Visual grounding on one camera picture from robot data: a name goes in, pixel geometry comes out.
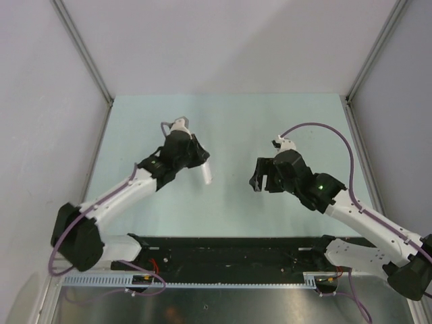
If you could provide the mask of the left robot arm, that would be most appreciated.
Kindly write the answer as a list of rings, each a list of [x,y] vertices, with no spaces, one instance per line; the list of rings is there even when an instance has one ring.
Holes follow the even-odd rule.
[[[210,154],[195,134],[172,130],[163,146],[135,164],[131,175],[102,196],[81,205],[60,207],[51,236],[52,256],[60,254],[72,268],[84,272],[102,261],[126,261],[145,268],[149,253],[130,234],[106,234],[107,226],[126,209],[175,180],[183,169],[203,166]]]

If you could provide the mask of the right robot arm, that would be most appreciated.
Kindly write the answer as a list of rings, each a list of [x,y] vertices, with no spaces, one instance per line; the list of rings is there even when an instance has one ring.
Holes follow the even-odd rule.
[[[327,173],[313,173],[297,151],[259,157],[249,184],[256,192],[290,193],[307,209],[341,221],[372,244],[332,238],[311,254],[316,269],[349,267],[385,280],[407,299],[419,301],[425,295],[431,283],[431,237],[403,229],[362,206],[342,182]]]

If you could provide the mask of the white remote control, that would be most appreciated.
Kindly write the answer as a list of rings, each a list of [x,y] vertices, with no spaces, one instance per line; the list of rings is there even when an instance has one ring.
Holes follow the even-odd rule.
[[[204,180],[205,184],[206,185],[211,184],[213,181],[213,174],[212,174],[209,162],[208,161],[204,162],[200,166],[200,169],[202,171],[202,176],[203,176],[203,180]]]

